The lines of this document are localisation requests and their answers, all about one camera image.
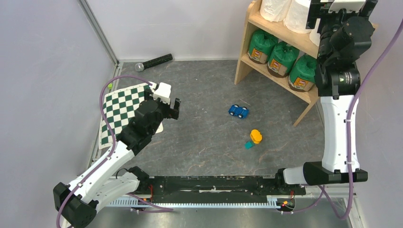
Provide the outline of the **black microphone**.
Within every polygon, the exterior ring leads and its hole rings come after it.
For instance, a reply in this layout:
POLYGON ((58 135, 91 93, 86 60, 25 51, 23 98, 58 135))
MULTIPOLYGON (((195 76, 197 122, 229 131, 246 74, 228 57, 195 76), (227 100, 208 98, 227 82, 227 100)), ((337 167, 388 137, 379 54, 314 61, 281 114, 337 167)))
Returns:
POLYGON ((136 63, 135 70, 137 72, 141 72, 141 71, 144 71, 145 69, 166 63, 171 60, 173 60, 172 54, 167 54, 167 55, 157 57, 157 58, 145 61, 145 62, 136 63))

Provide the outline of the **blue toy car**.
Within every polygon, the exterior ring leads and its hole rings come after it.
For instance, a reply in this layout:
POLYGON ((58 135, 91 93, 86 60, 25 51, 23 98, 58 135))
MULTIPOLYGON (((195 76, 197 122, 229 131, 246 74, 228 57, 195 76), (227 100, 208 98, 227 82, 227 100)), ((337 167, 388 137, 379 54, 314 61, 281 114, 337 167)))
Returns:
POLYGON ((233 104, 233 105, 229 108, 228 113, 229 113, 230 115, 236 116, 236 117, 238 117, 238 118, 240 118, 240 119, 245 119, 245 118, 248 116, 248 114, 249 114, 249 109, 248 109, 247 107, 245 107, 245 106, 240 107, 240 106, 237 105, 237 104, 233 104))

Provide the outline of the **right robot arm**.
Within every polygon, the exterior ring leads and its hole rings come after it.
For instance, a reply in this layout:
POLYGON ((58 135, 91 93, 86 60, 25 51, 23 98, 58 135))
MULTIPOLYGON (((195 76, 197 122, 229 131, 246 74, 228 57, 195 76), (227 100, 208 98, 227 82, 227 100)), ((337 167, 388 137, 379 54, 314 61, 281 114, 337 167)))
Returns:
POLYGON ((375 0, 313 0, 305 26, 320 35, 315 84, 325 127, 324 155, 320 161, 278 170, 277 192, 294 185, 365 182, 356 155, 355 113, 363 83, 356 61, 372 44, 374 27, 369 17, 375 0))

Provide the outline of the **yellow toy block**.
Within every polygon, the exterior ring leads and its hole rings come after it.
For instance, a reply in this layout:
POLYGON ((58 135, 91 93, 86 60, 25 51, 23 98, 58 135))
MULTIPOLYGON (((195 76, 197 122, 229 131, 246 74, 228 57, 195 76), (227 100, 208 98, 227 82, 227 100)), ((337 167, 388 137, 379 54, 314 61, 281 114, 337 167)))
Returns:
POLYGON ((262 141, 262 134, 259 130, 253 129, 250 133, 250 138, 254 144, 259 144, 262 141))

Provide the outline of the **green white chess mat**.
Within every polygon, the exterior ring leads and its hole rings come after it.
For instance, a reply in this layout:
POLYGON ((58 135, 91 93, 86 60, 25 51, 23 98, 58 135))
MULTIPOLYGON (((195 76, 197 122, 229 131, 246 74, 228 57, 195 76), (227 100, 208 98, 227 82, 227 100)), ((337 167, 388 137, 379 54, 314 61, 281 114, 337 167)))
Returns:
POLYGON ((151 86, 141 83, 118 89, 104 96, 103 112, 115 135, 118 135, 134 117, 134 111, 144 101, 145 89, 154 91, 155 87, 156 83, 152 83, 151 86))

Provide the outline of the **white roll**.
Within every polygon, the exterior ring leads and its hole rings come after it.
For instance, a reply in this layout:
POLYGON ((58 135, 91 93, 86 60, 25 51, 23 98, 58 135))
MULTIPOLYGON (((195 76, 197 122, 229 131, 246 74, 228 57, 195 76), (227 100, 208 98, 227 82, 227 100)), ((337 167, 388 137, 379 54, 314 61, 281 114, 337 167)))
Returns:
POLYGON ((284 25, 298 34, 307 34, 312 29, 306 29, 307 17, 311 0, 292 0, 287 15, 283 20, 284 25))
POLYGON ((292 0, 262 0, 261 16, 270 22, 280 22, 285 19, 292 0))
POLYGON ((320 44, 320 33, 318 32, 319 24, 320 24, 320 19, 317 19, 317 20, 316 20, 316 23, 315 23, 314 29, 312 29, 312 31, 311 31, 310 34, 309 34, 309 39, 310 39, 310 41, 311 41, 313 44, 315 44, 317 47, 318 47, 319 44, 320 44))

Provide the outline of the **white roll front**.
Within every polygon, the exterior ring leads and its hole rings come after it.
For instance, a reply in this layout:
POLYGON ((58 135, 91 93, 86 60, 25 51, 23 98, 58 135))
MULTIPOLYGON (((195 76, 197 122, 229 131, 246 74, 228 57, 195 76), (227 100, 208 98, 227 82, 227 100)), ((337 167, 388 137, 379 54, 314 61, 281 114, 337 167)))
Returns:
POLYGON ((262 0, 261 16, 270 22, 280 22, 285 19, 292 0, 262 0))

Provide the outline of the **brown-topped green paper roll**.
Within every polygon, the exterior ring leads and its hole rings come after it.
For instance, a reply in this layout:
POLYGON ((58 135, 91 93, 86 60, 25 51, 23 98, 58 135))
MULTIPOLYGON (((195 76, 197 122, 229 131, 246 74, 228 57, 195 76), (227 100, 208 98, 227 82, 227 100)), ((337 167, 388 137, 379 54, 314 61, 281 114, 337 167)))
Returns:
POLYGON ((308 92, 315 85, 317 60, 309 55, 302 55, 288 75, 288 85, 292 90, 308 92))

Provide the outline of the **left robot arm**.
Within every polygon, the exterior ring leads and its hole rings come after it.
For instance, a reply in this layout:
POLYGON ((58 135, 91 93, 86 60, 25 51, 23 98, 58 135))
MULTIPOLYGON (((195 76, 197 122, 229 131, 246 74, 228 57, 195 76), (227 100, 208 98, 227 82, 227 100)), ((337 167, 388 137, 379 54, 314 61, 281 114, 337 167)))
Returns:
POLYGON ((141 194, 149 189, 147 178, 130 171, 112 182, 108 179, 151 142, 163 119, 178 119, 181 101, 175 99, 171 108, 170 94, 171 86, 166 83, 159 83, 154 91, 146 90, 144 101, 129 124, 113 138, 108 151, 69 184, 60 182, 54 187, 57 227, 64 218, 72 227, 84 228, 110 202, 127 193, 141 194))

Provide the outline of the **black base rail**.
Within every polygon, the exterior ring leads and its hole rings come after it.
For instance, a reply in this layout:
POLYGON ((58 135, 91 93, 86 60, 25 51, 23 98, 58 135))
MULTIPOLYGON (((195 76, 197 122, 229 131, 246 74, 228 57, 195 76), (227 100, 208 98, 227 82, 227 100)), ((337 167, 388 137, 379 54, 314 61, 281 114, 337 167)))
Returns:
POLYGON ((264 203, 267 196, 303 196, 305 188, 280 184, 272 176, 154 176, 133 192, 152 203, 264 203))

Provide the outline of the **teal toy cube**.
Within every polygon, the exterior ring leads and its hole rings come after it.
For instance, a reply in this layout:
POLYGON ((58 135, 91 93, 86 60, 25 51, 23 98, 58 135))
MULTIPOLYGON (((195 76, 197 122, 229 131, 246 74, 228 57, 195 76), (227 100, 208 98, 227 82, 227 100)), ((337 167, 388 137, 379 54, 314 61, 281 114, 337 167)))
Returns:
POLYGON ((254 142, 249 141, 249 142, 246 142, 246 143, 245 143, 245 148, 246 148, 246 149, 250 149, 250 148, 252 148, 254 145, 255 145, 254 142))

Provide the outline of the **wooden two-tier shelf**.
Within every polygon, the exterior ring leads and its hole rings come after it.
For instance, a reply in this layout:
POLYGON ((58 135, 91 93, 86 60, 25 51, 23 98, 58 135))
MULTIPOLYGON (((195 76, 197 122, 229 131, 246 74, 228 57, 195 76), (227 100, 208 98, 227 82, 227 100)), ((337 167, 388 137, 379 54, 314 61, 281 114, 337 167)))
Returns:
POLYGON ((255 0, 247 10, 235 83, 257 70, 311 108, 355 95, 356 60, 372 44, 375 0, 255 0))

